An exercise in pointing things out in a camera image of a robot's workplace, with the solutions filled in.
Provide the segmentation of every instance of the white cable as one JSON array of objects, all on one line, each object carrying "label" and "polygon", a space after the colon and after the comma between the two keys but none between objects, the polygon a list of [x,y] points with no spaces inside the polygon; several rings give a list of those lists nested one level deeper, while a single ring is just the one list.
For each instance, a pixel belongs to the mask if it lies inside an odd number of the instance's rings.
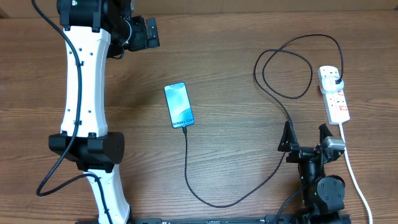
[{"label": "white cable", "polygon": [[[341,134],[341,138],[343,139],[343,141],[345,142],[346,139],[344,137],[344,131],[343,131],[343,125],[341,123],[338,124],[338,127],[340,128],[340,134]],[[347,152],[347,147],[344,148],[345,153],[344,156],[346,158],[346,162],[347,162],[347,167],[348,167],[348,171],[349,174],[351,175],[351,178],[354,182],[354,186],[356,188],[356,191],[358,191],[359,196],[361,197],[363,204],[366,207],[366,211],[368,212],[368,216],[369,216],[369,224],[373,224],[373,217],[372,217],[372,212],[371,212],[371,208],[368,205],[368,202],[366,201],[364,195],[362,194],[361,189],[359,189],[358,183],[356,182],[355,176],[354,176],[354,172],[353,169],[351,168],[351,164],[349,163],[349,158],[348,158],[348,152]]]}]

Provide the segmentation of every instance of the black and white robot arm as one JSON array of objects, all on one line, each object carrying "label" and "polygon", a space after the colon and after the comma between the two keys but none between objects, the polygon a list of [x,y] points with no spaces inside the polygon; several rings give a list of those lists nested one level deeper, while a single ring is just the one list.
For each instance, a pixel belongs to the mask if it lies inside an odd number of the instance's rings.
[{"label": "black and white robot arm", "polygon": [[[125,50],[158,47],[154,18],[131,17],[131,0],[58,0],[57,9],[64,34],[78,53],[81,64],[81,110],[76,140],[65,157],[76,162],[84,174],[99,177],[112,223],[132,221],[119,175],[124,154],[122,133],[109,133],[104,112],[104,72],[107,58],[122,58]],[[62,155],[75,129],[78,103],[78,74],[75,56],[67,48],[67,102],[59,134],[49,136],[49,148]],[[90,181],[98,206],[98,223],[109,223],[98,183]]]}]

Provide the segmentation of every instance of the blue screen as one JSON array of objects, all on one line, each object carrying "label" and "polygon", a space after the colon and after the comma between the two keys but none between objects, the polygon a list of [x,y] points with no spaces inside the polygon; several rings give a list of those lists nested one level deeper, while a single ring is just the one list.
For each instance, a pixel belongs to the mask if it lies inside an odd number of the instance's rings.
[{"label": "blue screen", "polygon": [[173,128],[181,128],[195,123],[185,83],[164,87],[167,105]]}]

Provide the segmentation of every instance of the wooden table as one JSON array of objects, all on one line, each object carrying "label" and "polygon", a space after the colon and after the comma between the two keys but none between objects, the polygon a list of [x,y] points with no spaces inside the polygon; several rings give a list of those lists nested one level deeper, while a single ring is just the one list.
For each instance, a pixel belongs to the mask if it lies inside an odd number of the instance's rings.
[{"label": "wooden table", "polygon": [[[163,87],[187,84],[196,124],[188,129],[188,178],[203,199],[234,202],[276,167],[286,121],[276,102],[254,83],[259,54],[304,34],[336,38],[345,58],[351,121],[345,132],[351,163],[375,223],[398,219],[398,13],[299,12],[156,16],[161,47],[127,53],[106,65],[106,117],[121,131],[124,194],[136,218],[261,217],[277,213],[299,187],[295,164],[283,163],[261,189],[227,209],[208,207],[188,191],[183,177],[184,138],[170,125]],[[73,223],[96,218],[91,188],[80,180],[48,197],[35,190],[58,156],[47,136],[59,132],[65,110],[65,43],[42,19],[0,20],[0,223]],[[334,43],[312,37],[288,47],[314,67],[314,81],[299,100],[281,98],[302,146],[318,142],[327,123],[316,70],[340,68]],[[308,83],[308,65],[277,55],[266,70],[270,84],[298,95]],[[339,135],[336,126],[329,126]],[[46,189],[81,174],[65,161]],[[353,223],[366,223],[344,158],[326,174],[346,180],[346,209]],[[292,213],[300,199],[285,209]]]}]

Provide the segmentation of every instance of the wall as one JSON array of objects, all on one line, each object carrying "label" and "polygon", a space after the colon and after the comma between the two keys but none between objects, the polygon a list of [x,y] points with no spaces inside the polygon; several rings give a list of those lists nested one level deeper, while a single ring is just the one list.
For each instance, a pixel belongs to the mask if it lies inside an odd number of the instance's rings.
[{"label": "wall", "polygon": [[[37,0],[50,17],[57,17],[56,0]],[[388,10],[398,0],[136,0],[136,14],[200,14],[275,11]],[[30,0],[0,0],[0,17],[39,17]]]}]

